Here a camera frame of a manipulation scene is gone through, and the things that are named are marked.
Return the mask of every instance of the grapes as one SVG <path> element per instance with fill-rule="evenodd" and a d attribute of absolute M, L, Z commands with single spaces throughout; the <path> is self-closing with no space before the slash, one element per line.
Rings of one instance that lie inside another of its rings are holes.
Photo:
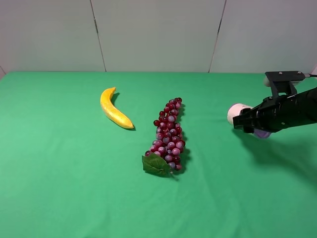
<path fill-rule="evenodd" d="M 182 106 L 182 99 L 175 98 L 169 100 L 164 109 L 159 112 L 157 120 L 153 121 L 156 126 L 156 140 L 152 146 L 145 152 L 145 156 L 152 153 L 164 158 L 171 170 L 181 170 L 180 154 L 185 147 L 182 128 L 177 122 L 177 115 Z"/>
<path fill-rule="evenodd" d="M 162 133 L 157 133 L 157 135 L 156 135 L 157 140 L 162 140 L 163 137 L 164 137 L 164 134 L 162 134 Z"/>
<path fill-rule="evenodd" d="M 174 122 L 175 121 L 175 118 L 173 117 L 173 116 L 169 116 L 168 118 L 167 118 L 167 120 L 168 120 L 168 122 Z"/>
<path fill-rule="evenodd" d="M 169 162 L 168 165 L 170 166 L 171 169 L 174 169 L 176 166 L 174 162 Z"/>
<path fill-rule="evenodd" d="M 173 109 L 170 111 L 173 115 L 177 116 L 178 115 L 178 110 L 176 109 Z"/>
<path fill-rule="evenodd" d="M 169 103 L 176 104 L 176 100 L 175 99 L 171 99 L 171 100 L 169 100 Z"/>
<path fill-rule="evenodd" d="M 158 151 L 161 155 L 163 155 L 165 153 L 165 148 L 161 146 L 160 148 L 158 148 Z"/>
<path fill-rule="evenodd" d="M 155 120 L 153 123 L 154 123 L 155 126 L 159 126 L 160 121 L 159 120 Z"/>
<path fill-rule="evenodd" d="M 176 144 L 178 141 L 180 141 L 180 138 L 178 136 L 174 136 L 172 141 Z"/>
<path fill-rule="evenodd" d="M 173 161 L 173 157 L 172 157 L 171 155 L 166 155 L 166 156 L 165 156 L 165 161 L 168 162 L 168 163 L 170 163 L 170 162 Z"/>
<path fill-rule="evenodd" d="M 167 127 L 167 129 L 171 130 L 171 129 L 174 128 L 174 124 L 171 123 L 171 122 L 168 122 L 168 123 L 166 124 L 166 127 Z"/>
<path fill-rule="evenodd" d="M 182 165 L 181 164 L 176 165 L 175 170 L 181 170 L 181 169 L 182 169 Z"/>
<path fill-rule="evenodd" d="M 153 141 L 153 145 L 156 145 L 157 147 L 161 147 L 163 145 L 163 141 L 155 140 L 155 141 Z"/>
<path fill-rule="evenodd" d="M 175 148 L 175 143 L 174 143 L 174 142 L 169 142 L 169 143 L 167 144 L 167 148 L 168 148 L 169 150 L 174 149 L 174 148 Z"/>
<path fill-rule="evenodd" d="M 179 126 L 179 127 L 176 128 L 176 131 L 177 131 L 178 134 L 180 134 L 180 133 L 182 133 L 183 129 Z"/>
<path fill-rule="evenodd" d="M 168 144 L 170 141 L 171 141 L 171 138 L 170 138 L 170 137 L 164 137 L 164 138 L 163 138 L 163 143 L 164 143 L 164 144 Z"/>
<path fill-rule="evenodd" d="M 173 155 L 179 155 L 180 154 L 180 150 L 178 148 L 174 148 L 172 150 Z"/>
<path fill-rule="evenodd" d="M 172 135 L 177 135 L 176 129 L 171 129 L 169 132 L 170 132 Z"/>
<path fill-rule="evenodd" d="M 151 152 L 156 152 L 158 150 L 158 147 L 156 145 L 152 145 L 150 147 Z"/>
<path fill-rule="evenodd" d="M 182 148 L 183 148 L 183 142 L 178 141 L 178 142 L 176 143 L 176 147 L 177 147 L 178 149 L 182 149 Z"/>
<path fill-rule="evenodd" d="M 172 138 L 172 135 L 171 135 L 170 132 L 165 132 L 165 133 L 164 133 L 164 137 L 170 137 L 170 138 Z"/>
<path fill-rule="evenodd" d="M 172 104 L 172 103 L 170 103 L 169 105 L 168 105 L 168 107 L 169 107 L 169 109 L 175 109 L 175 105 L 174 104 Z"/>
<path fill-rule="evenodd" d="M 166 128 L 166 124 L 164 123 L 164 122 L 161 122 L 160 124 L 159 124 L 159 127 L 161 128 L 161 129 L 165 129 Z"/>
<path fill-rule="evenodd" d="M 180 157 L 178 155 L 176 155 L 174 158 L 173 158 L 173 161 L 175 164 L 179 164 L 180 163 Z"/>

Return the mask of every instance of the green cloth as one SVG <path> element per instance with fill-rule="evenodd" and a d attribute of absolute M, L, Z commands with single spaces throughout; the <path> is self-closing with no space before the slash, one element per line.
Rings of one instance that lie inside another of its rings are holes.
<path fill-rule="evenodd" d="M 14 72 L 0 81 L 1 238 L 317 237 L 316 125 L 259 140 L 233 131 L 234 103 L 270 96 L 264 74 Z M 100 107 L 134 123 L 125 130 Z M 317 87 L 314 78 L 299 92 Z M 185 170 L 143 171 L 153 121 L 185 105 Z"/>

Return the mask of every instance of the grape leaf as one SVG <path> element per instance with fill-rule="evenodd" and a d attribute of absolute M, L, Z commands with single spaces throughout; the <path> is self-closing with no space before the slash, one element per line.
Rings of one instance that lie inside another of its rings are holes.
<path fill-rule="evenodd" d="M 166 175 L 170 167 L 166 161 L 157 154 L 151 153 L 149 156 L 142 156 L 143 170 L 155 175 Z"/>

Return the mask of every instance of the purple object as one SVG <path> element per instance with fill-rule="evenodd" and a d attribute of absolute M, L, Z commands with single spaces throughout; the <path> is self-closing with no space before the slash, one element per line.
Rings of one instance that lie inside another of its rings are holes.
<path fill-rule="evenodd" d="M 260 139 L 267 139 L 271 135 L 270 132 L 254 129 L 253 135 Z"/>

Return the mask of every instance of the banana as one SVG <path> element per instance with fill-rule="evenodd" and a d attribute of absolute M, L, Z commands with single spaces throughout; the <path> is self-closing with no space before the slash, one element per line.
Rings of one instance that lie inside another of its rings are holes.
<path fill-rule="evenodd" d="M 130 119 L 120 112 L 111 102 L 111 98 L 115 92 L 115 87 L 113 88 L 107 88 L 104 90 L 104 92 L 101 94 L 100 97 L 100 104 L 105 112 L 106 116 L 114 121 L 119 126 L 125 128 L 125 129 L 132 129 L 134 128 L 132 122 Z"/>

